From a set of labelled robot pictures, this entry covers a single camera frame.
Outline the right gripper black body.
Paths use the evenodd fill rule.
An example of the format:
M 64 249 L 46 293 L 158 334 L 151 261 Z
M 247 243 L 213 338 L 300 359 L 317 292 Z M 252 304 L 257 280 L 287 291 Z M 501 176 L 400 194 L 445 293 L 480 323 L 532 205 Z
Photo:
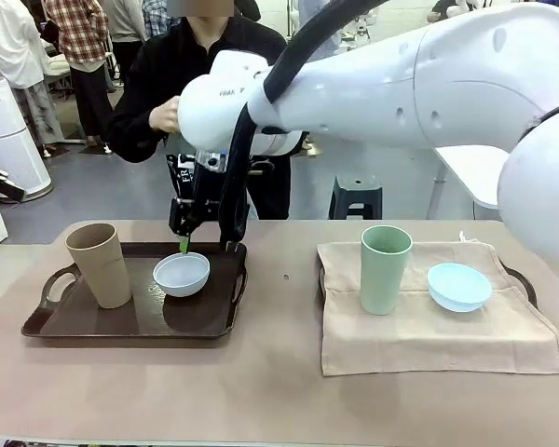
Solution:
M 217 220 L 222 189 L 225 183 L 223 173 L 208 169 L 196 169 L 192 182 L 192 215 L 198 220 Z

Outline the person's right hand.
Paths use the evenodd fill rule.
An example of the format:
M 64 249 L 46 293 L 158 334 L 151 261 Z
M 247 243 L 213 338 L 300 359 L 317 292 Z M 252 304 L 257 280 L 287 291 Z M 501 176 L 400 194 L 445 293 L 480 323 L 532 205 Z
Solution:
M 161 131 L 168 134 L 179 132 L 179 100 L 179 96 L 173 96 L 150 112 L 148 123 L 153 131 Z

